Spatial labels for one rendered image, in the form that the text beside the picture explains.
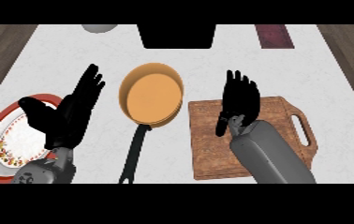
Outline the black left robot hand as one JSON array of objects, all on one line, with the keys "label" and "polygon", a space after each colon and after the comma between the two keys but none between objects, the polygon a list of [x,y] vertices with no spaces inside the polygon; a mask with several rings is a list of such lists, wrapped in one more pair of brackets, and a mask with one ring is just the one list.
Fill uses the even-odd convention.
[{"label": "black left robot hand", "polygon": [[81,75],[73,93],[60,100],[56,109],[33,97],[17,100],[29,126],[45,134],[47,150],[57,147],[73,149],[81,143],[103,86],[98,67],[91,64]]}]

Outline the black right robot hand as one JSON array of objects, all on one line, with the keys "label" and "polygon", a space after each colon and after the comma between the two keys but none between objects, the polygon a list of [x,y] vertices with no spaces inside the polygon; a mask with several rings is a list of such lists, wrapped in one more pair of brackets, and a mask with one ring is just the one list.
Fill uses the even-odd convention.
[{"label": "black right robot hand", "polygon": [[228,120],[241,115],[241,127],[246,127],[258,117],[259,113],[259,92],[256,84],[249,78],[240,75],[240,71],[227,71],[227,81],[222,91],[221,112],[215,125],[215,135],[224,136]]}]

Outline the brown wooden cutting board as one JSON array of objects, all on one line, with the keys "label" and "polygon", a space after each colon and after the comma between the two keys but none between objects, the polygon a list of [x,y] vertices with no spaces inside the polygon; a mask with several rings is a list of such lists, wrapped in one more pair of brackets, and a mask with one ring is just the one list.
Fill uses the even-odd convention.
[{"label": "brown wooden cutting board", "polygon": [[[215,136],[215,124],[221,112],[221,100],[187,103],[193,179],[209,180],[247,177],[247,170],[230,150],[231,134]],[[302,111],[283,97],[259,100],[258,120],[266,121],[290,145],[306,167],[318,150],[315,136]]]}]

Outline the white plate with red rim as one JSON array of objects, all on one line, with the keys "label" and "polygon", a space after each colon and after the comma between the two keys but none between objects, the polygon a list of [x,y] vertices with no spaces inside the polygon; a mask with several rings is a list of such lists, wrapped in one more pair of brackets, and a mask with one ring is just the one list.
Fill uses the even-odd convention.
[{"label": "white plate with red rim", "polygon": [[28,124],[28,117],[13,103],[0,112],[0,183],[11,178],[33,160],[53,158],[53,150],[44,148],[45,135]]}]

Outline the black appliance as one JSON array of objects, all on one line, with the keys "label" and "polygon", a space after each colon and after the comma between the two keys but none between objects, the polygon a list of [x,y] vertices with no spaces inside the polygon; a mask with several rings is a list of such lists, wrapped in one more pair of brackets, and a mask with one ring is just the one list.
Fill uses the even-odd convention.
[{"label": "black appliance", "polygon": [[138,24],[146,49],[209,49],[213,24]]}]

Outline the grey round bowl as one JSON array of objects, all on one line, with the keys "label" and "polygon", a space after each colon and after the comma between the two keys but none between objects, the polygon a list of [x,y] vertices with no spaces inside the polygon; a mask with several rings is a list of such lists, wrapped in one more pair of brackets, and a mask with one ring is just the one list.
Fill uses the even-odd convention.
[{"label": "grey round bowl", "polygon": [[116,27],[115,24],[84,24],[82,29],[94,34],[106,33]]}]

